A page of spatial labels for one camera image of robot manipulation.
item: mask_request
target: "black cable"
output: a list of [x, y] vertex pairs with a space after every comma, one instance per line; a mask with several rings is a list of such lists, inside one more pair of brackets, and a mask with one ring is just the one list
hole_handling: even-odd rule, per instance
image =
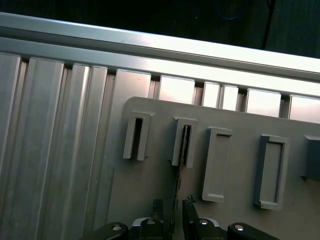
[[269, 7], [269, 13], [268, 13], [268, 19], [266, 21], [266, 26], [265, 26], [265, 30], [264, 30], [263, 42], [262, 42], [262, 47], [261, 47], [262, 50], [265, 50], [266, 46], [267, 46], [267, 41], [268, 41], [272, 16], [273, 16], [274, 10], [275, 10], [276, 0], [270, 0], [270, 2], [269, 2], [269, 0], [266, 0], [266, 3]]
[[270, 4], [269, 0], [266, 0], [266, 4], [268, 5], [268, 7], [269, 7], [269, 9], [270, 9], [271, 4]]

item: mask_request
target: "metal edge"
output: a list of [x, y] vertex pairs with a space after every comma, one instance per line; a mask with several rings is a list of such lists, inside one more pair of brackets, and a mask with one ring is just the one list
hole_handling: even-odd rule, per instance
[[276, 91], [280, 94], [298, 94], [320, 97], [320, 84], [291, 78], [270, 76], [240, 70], [213, 66], [196, 65], [179, 61], [161, 60], [147, 57], [124, 55], [69, 46], [24, 41], [0, 37], [0, 52], [23, 57], [34, 56], [43, 59], [107, 66], [109, 69], [125, 68], [153, 75], [170, 75], [189, 78], [198, 82], [215, 82], [221, 85], [234, 85], [238, 88], [255, 88]]
[[0, 36], [127, 51], [195, 63], [320, 80], [320, 60], [220, 43], [0, 12]]

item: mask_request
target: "metal screw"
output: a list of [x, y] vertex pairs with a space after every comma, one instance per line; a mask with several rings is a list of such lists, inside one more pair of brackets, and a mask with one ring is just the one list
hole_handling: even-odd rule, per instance
[[155, 224], [155, 221], [153, 221], [152, 219], [149, 219], [146, 224]]
[[202, 224], [202, 225], [207, 225], [208, 221], [205, 220], [205, 219], [200, 219], [199, 223]]
[[238, 231], [242, 232], [243, 230], [245, 230], [245, 228], [241, 225], [234, 225], [234, 228], [237, 229]]
[[113, 231], [119, 231], [119, 230], [121, 230], [121, 229], [122, 229], [122, 227], [120, 227], [120, 226], [114, 226], [114, 227], [112, 228]]

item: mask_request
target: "gray plastic tray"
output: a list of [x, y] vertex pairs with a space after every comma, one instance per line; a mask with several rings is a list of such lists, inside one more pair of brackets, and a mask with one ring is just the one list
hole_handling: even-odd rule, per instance
[[[142, 119], [138, 146], [136, 118]], [[189, 194], [199, 215], [223, 228], [244, 222], [284, 240], [319, 238], [320, 182], [308, 179], [306, 166], [312, 164], [310, 178], [316, 179], [320, 124], [140, 97], [126, 102], [114, 139], [109, 222], [130, 225], [148, 217], [152, 200], [161, 198], [168, 229], [184, 125], [191, 133], [175, 239], [184, 239], [181, 201]]]

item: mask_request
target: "blue cable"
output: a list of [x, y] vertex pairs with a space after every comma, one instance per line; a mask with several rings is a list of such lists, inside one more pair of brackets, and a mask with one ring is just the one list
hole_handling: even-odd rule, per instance
[[237, 18], [240, 18], [243, 14], [245, 14], [245, 12], [248, 10], [248, 5], [249, 5], [249, 0], [246, 0], [245, 1], [245, 6], [244, 6], [244, 9], [242, 12], [240, 12], [238, 15], [236, 16], [230, 16], [230, 17], [227, 17], [227, 16], [224, 16], [220, 10], [219, 10], [219, 6], [218, 6], [218, 0], [214, 0], [214, 5], [215, 5], [215, 11], [216, 13], [221, 17], [223, 18], [224, 20], [234, 20], [234, 19], [237, 19]]

